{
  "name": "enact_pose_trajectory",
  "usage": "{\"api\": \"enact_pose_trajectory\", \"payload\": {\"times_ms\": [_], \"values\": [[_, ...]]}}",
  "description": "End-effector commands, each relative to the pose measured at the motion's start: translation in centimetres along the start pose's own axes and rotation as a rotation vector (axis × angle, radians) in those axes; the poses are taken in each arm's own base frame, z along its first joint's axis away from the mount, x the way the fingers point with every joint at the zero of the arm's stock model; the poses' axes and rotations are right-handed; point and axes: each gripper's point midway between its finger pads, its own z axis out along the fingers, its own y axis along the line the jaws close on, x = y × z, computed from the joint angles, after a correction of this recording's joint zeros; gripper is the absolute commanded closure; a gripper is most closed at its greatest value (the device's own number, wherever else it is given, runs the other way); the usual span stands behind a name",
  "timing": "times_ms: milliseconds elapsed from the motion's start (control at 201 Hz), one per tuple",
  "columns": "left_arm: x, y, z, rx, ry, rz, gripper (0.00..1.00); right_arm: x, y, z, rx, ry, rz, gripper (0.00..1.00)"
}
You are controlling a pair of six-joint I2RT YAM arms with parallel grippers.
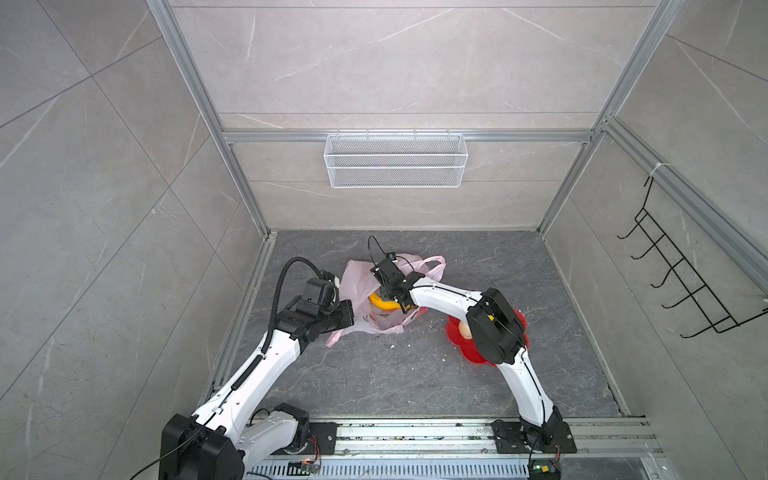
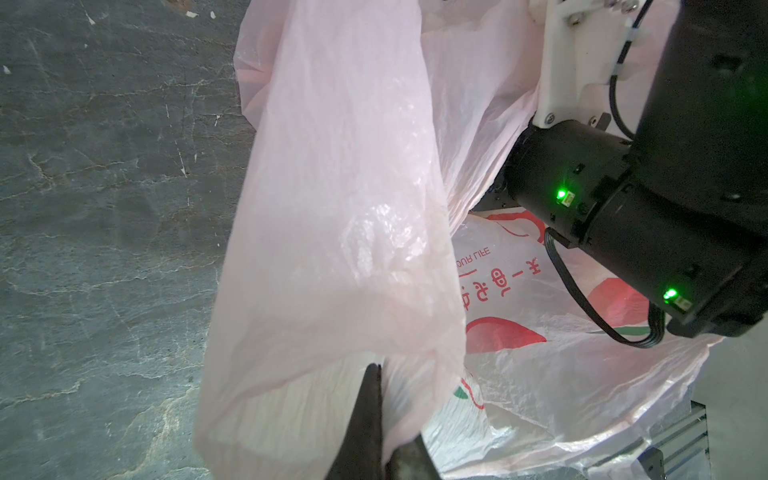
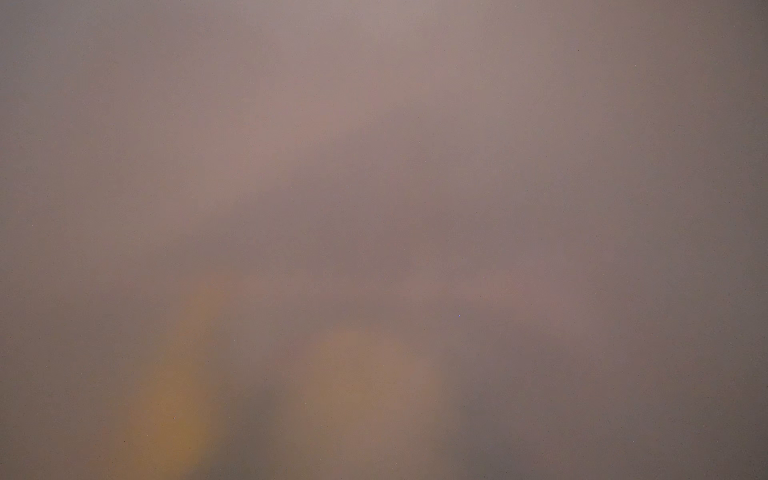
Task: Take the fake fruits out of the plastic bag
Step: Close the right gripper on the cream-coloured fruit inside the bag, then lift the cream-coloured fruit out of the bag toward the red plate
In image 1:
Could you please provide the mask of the pink plastic fruit-print bag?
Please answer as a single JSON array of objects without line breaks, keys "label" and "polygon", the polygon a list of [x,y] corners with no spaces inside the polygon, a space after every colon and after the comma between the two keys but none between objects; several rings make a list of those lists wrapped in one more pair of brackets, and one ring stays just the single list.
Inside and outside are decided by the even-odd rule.
[{"label": "pink plastic fruit-print bag", "polygon": [[[442,256],[423,259],[417,255],[398,254],[395,264],[404,274],[415,270],[435,281],[442,279],[446,268],[446,260]],[[408,324],[427,311],[423,307],[402,311],[400,305],[385,293],[374,277],[371,272],[373,266],[370,261],[350,260],[347,263],[339,293],[342,300],[352,302],[354,324],[332,333],[326,341],[328,348],[333,347],[343,336],[354,332],[384,335],[402,333]]]}]

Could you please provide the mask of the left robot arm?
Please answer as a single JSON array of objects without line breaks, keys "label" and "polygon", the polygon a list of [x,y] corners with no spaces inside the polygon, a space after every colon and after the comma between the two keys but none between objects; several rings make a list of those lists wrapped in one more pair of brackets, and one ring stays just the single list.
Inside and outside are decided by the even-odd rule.
[{"label": "left robot arm", "polygon": [[306,258],[283,266],[265,335],[233,376],[189,416],[174,415],[161,434],[160,479],[242,479],[258,463],[285,448],[300,450],[309,416],[281,404],[266,418],[253,415],[277,379],[320,335],[354,320],[340,281]]}]

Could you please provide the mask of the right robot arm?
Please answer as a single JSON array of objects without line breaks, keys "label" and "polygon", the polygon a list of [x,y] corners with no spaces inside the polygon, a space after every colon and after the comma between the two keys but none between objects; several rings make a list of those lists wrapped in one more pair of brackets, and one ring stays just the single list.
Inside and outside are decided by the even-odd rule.
[{"label": "right robot arm", "polygon": [[509,386],[529,448],[545,452],[555,445],[566,424],[530,362],[526,323],[499,290],[447,286],[414,270],[405,273],[390,259],[375,264],[371,273],[402,310],[433,309],[465,323],[479,355]]}]

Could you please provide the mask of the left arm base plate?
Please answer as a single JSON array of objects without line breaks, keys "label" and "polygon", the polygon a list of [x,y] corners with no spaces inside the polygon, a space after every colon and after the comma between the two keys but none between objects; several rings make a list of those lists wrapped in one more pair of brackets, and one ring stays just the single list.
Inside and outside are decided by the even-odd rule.
[{"label": "left arm base plate", "polygon": [[336,449],[337,432],[339,424],[335,422],[310,422],[302,428],[301,443],[302,455],[314,456],[318,452],[320,456],[333,455]]}]

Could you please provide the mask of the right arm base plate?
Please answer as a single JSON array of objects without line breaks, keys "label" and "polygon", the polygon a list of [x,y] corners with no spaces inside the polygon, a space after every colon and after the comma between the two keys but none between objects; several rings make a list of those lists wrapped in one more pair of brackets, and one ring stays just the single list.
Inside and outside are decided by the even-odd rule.
[{"label": "right arm base plate", "polygon": [[499,454],[574,454],[577,452],[570,426],[562,420],[553,425],[536,427],[526,421],[495,420],[490,424],[492,438]]}]

